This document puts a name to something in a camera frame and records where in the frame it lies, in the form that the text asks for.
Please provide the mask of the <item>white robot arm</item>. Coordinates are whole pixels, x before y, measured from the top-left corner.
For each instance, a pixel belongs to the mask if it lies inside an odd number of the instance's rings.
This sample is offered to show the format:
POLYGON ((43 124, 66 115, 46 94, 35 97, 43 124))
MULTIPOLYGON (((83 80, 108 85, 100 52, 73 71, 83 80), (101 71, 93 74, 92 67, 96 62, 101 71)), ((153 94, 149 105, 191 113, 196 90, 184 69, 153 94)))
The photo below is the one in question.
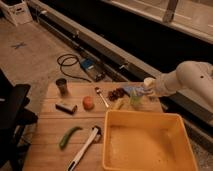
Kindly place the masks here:
POLYGON ((213 65, 208 62, 181 62, 172 72, 163 73, 156 78, 145 78, 144 86, 153 90, 158 97, 190 89, 213 108, 213 65))

